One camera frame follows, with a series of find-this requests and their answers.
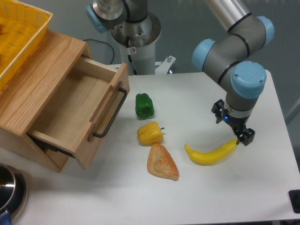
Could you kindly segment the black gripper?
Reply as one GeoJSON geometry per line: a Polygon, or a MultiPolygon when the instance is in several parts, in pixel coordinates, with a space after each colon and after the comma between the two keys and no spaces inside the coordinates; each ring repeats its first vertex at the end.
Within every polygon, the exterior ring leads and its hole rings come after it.
{"type": "Polygon", "coordinates": [[[237,145],[242,143],[244,146],[247,146],[253,141],[255,131],[251,128],[246,128],[249,118],[248,113],[239,112],[232,108],[224,108],[222,99],[213,104],[211,112],[215,114],[217,124],[224,121],[232,128],[237,137],[237,145]]]}

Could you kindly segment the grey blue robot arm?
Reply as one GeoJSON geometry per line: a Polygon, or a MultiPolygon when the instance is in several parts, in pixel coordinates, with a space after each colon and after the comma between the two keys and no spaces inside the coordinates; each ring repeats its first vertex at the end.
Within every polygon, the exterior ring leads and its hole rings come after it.
{"type": "MultiPolygon", "coordinates": [[[[248,57],[273,39],[274,26],[266,17],[254,17],[240,0],[209,0],[207,5],[228,37],[219,43],[212,39],[200,42],[192,62],[226,91],[225,100],[212,107],[216,121],[227,123],[237,142],[248,145],[255,132],[246,123],[267,78],[265,69],[248,57]]],[[[130,75],[155,73],[161,23],[149,12],[147,1],[96,0],[86,7],[86,14],[98,32],[110,32],[119,44],[130,75]]]]}

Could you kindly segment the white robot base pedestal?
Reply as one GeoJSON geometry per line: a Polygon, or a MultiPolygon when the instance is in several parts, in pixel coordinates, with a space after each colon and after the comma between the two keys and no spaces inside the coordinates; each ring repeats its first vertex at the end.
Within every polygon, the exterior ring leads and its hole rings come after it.
{"type": "Polygon", "coordinates": [[[111,29],[118,43],[121,60],[127,64],[129,75],[163,75],[171,73],[176,58],[168,55],[156,61],[156,42],[161,35],[161,23],[151,12],[138,23],[122,22],[111,29]]]}

